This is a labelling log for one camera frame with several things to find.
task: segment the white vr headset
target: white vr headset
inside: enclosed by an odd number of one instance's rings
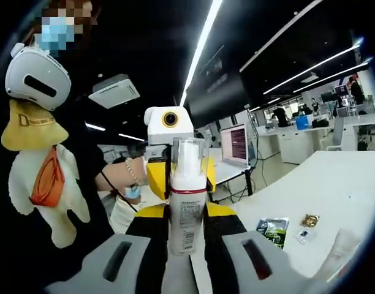
[[[5,90],[14,98],[26,99],[46,110],[65,102],[70,92],[67,71],[48,53],[35,46],[17,43],[5,76]]]

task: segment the white robot head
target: white robot head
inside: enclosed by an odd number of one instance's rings
[[[193,123],[182,106],[151,107],[145,111],[148,126],[148,144],[172,145],[174,138],[192,138]]]

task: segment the red stripe on bottle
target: red stripe on bottle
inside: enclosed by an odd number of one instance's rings
[[[174,188],[170,188],[171,192],[177,193],[177,194],[198,194],[202,192],[206,192],[206,188],[200,189],[200,190],[176,190]]]

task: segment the black strap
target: black strap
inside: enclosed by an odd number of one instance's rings
[[[170,196],[170,175],[171,175],[171,145],[168,145],[164,151],[165,155],[165,192],[164,198]]]
[[[102,174],[102,176],[104,177],[104,179],[106,180],[106,182],[108,182],[108,184],[110,185],[111,188],[113,188],[113,191],[116,192],[118,194],[118,196],[124,200],[135,212],[137,212],[137,210],[129,203],[128,200],[126,200],[126,198],[119,192],[118,189],[115,189],[115,187],[113,186],[113,184],[108,180],[108,178],[106,177],[106,175],[103,173],[103,171],[100,172]]]

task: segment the white cabinet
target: white cabinet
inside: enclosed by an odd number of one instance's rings
[[[280,152],[279,140],[277,135],[266,135],[259,136],[259,151],[257,155],[257,137],[254,136],[252,139],[254,152],[256,152],[256,158],[267,159]]]
[[[346,126],[343,130],[343,138],[341,140],[341,149],[343,151],[358,151],[358,127]]]
[[[301,164],[313,154],[310,132],[287,132],[279,134],[281,159],[291,164]]]

